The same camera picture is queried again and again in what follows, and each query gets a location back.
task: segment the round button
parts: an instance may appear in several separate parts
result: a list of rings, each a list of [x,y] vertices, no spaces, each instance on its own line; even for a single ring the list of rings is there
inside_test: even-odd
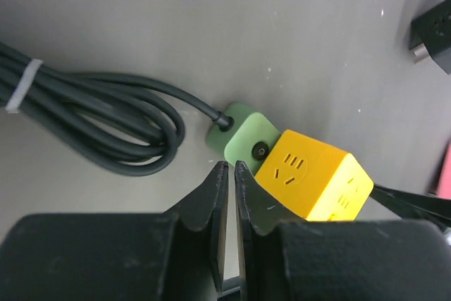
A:
[[[269,154],[269,146],[264,141],[258,141],[252,148],[252,158],[257,161],[266,159]]]

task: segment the black cable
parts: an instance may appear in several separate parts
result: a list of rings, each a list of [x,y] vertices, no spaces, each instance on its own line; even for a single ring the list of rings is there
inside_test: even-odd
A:
[[[30,61],[0,42],[2,106],[11,98]],[[233,124],[231,117],[158,80],[118,73],[62,73],[45,65],[37,71],[20,111],[97,165],[126,176],[148,176],[172,162],[185,138],[180,114],[149,90],[190,104],[221,130]],[[142,143],[117,137],[99,123]]]

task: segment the pink object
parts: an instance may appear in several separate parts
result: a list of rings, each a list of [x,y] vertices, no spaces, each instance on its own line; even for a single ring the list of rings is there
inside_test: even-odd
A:
[[[440,174],[440,180],[438,181],[437,197],[442,199],[451,199],[451,146],[448,145],[448,149],[445,155],[445,161],[443,162],[442,173]]]

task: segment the electrical outlet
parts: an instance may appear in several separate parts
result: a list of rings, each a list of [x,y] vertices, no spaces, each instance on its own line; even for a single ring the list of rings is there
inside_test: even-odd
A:
[[[286,130],[255,176],[308,221],[354,220],[373,182],[352,154]]]

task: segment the black object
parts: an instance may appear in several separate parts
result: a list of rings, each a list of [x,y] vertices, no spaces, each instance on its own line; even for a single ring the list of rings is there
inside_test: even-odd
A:
[[[374,185],[370,197],[403,219],[428,220],[441,231],[451,227],[451,201]]]
[[[430,56],[451,74],[451,0],[445,0],[412,21],[410,49],[417,61]]]
[[[11,98],[30,60],[0,43],[0,106]],[[93,163],[125,176],[148,176],[172,162],[185,138],[180,114],[149,90],[186,102],[222,131],[233,125],[231,117],[165,82],[119,73],[62,73],[45,65],[20,111]],[[99,125],[139,141],[117,137]]]
[[[269,155],[269,146],[264,141],[258,141],[252,148],[252,158],[257,161],[264,160]]]
[[[451,299],[451,251],[431,222],[306,222],[242,162],[235,190],[239,278],[223,282],[228,166],[220,162],[162,214],[20,220],[0,247],[0,300]],[[404,217],[448,223],[449,202],[380,186],[371,196]]]
[[[432,223],[303,222],[244,164],[235,181],[242,300],[451,298],[451,251]]]
[[[163,214],[26,216],[0,247],[0,300],[216,299],[227,172],[217,163]]]

